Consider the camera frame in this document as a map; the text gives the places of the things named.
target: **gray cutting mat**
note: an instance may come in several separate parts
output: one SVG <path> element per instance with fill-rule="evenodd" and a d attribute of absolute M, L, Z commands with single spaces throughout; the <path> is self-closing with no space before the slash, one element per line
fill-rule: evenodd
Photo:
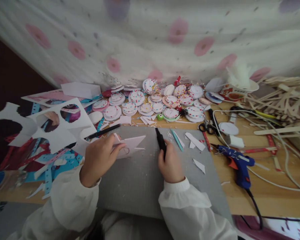
<path fill-rule="evenodd" d="M 231 214 L 225 194 L 207 147 L 201 152 L 197 147 L 189 148 L 190 141 L 184 138 L 186 132 L 196 139 L 204 140 L 198 130 L 173 129 L 185 144 L 181 152 L 172 138 L 182 162 L 184 174 L 189 182 L 201 192 L 206 192 L 212 204 L 212 210 L 227 218 L 232 223 Z M 159 128 L 164 138 L 170 140 L 168 128 Z M 153 218 L 162 218 L 158 198 L 163 190 L 163 177 L 158 169 L 159 146 L 156 131 L 152 127 L 121 126 L 112 132 L 118 133 L 122 139 L 146 135 L 138 147 L 145 148 L 131 158 L 119 159 L 102 177 L 100 183 L 98 207 L 119 212 L 131 213 Z M 205 165 L 204 175 L 194 165 L 195 159 Z"/>

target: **blue glue gun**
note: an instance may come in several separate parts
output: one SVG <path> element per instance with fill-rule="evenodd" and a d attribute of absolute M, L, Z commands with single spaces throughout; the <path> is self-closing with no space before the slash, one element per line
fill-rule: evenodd
<path fill-rule="evenodd" d="M 249 189 L 251 187 L 251 182 L 247 166 L 254 166 L 254 159 L 249 156 L 244 156 L 242 153 L 225 146 L 215 144 L 211 145 L 214 146 L 219 153 L 222 153 L 231 160 L 229 167 L 236 170 L 236 184 L 244 189 Z"/>

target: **white curtain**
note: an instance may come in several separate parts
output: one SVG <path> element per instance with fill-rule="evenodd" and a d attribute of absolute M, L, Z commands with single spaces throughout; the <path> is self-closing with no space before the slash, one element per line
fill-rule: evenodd
<path fill-rule="evenodd" d="M 0 0 L 0 38 L 55 86 L 300 76 L 300 0 Z"/>

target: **child's hand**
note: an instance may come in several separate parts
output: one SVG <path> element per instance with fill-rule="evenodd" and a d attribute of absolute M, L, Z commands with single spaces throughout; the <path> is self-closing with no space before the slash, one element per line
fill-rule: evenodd
<path fill-rule="evenodd" d="M 167 152 L 164 161 L 163 150 L 160 150 L 158 157 L 160 172 L 162 173 L 164 180 L 168 183 L 182 182 L 185 179 L 185 176 L 181 167 L 181 161 L 172 143 L 166 139 L 164 141 L 167 145 Z"/>
<path fill-rule="evenodd" d="M 115 136 L 101 138 L 86 149 L 84 164 L 80 171 L 80 181 L 85 187 L 92 187 L 110 169 L 125 144 L 119 144 L 112 151 Z"/>

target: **orange trigger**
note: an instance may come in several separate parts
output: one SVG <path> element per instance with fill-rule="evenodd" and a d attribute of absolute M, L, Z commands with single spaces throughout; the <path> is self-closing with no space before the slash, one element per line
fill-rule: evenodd
<path fill-rule="evenodd" d="M 238 166 L 236 165 L 236 163 L 234 162 L 232 157 L 228 157 L 231 160 L 231 163 L 228 165 L 229 167 L 232 167 L 233 169 L 238 170 Z"/>

